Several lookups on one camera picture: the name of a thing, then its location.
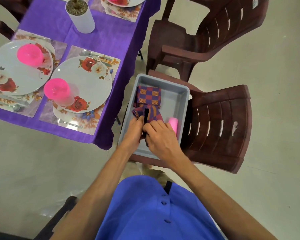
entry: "tiled floor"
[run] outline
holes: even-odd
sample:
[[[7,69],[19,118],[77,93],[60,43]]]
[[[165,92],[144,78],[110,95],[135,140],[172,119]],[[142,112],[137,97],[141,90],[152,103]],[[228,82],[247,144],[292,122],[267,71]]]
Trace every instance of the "tiled floor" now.
[[[153,22],[166,2],[150,19],[145,57]],[[177,0],[170,21],[195,34],[207,12]],[[14,29],[18,25],[7,12],[1,20]],[[7,41],[0,36],[0,45]],[[137,57],[135,76],[144,73],[146,62]],[[171,68],[157,70],[179,77]],[[248,85],[253,127],[239,173],[198,167],[278,239],[300,239],[300,0],[270,0],[264,24],[197,64],[190,83],[205,92]],[[120,127],[115,124],[113,131],[116,141]],[[0,231],[33,238],[48,221],[45,215],[53,215],[69,195],[82,193],[112,152],[0,121]]]

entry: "label on chair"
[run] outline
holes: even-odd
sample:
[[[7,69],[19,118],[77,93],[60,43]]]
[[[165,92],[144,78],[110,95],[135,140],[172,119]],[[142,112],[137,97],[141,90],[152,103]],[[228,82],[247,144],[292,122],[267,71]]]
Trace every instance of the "label on chair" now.
[[[252,9],[255,9],[259,5],[259,0],[252,0]]]

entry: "checkered cloth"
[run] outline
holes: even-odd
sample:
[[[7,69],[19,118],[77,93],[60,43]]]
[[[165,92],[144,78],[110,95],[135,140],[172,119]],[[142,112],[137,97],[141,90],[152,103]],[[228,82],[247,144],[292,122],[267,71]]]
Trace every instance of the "checkered cloth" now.
[[[161,88],[138,86],[133,106],[138,108],[145,104],[155,105],[158,109],[160,109]]]
[[[147,123],[150,123],[153,120],[162,120],[163,121],[163,118],[159,112],[159,109],[154,105],[146,104],[142,107],[135,108],[134,110],[132,110],[132,114],[138,119],[139,117],[145,115],[145,109],[149,109]]]

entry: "hand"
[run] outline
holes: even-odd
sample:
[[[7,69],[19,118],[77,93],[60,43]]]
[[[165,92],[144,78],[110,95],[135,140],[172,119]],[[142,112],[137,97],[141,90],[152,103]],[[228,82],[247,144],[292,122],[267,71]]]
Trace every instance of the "hand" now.
[[[175,170],[180,162],[189,161],[182,152],[176,133],[169,123],[165,124],[161,120],[151,121],[143,126],[143,130],[148,133],[145,140],[149,150],[160,160],[165,161],[172,170]]]
[[[141,116],[137,120],[137,118],[133,116],[129,123],[127,133],[124,135],[123,141],[121,142],[120,147],[124,147],[131,154],[134,153],[140,144],[143,118],[144,117]]]

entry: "purple tablecloth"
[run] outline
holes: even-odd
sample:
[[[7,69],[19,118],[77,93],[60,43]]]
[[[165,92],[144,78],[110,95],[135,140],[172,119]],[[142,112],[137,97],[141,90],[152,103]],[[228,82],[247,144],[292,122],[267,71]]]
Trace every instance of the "purple tablecloth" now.
[[[89,34],[76,30],[61,0],[34,0],[19,28],[68,44],[61,60],[64,61],[72,45],[116,57],[121,60],[95,134],[88,135],[58,125],[40,121],[47,97],[36,115],[29,118],[0,109],[0,120],[27,128],[51,133],[70,140],[94,143],[104,150],[112,147],[112,126],[124,99],[124,89],[134,74],[135,60],[146,36],[149,18],[160,10],[161,0],[146,0],[136,23],[91,10],[96,29]]]

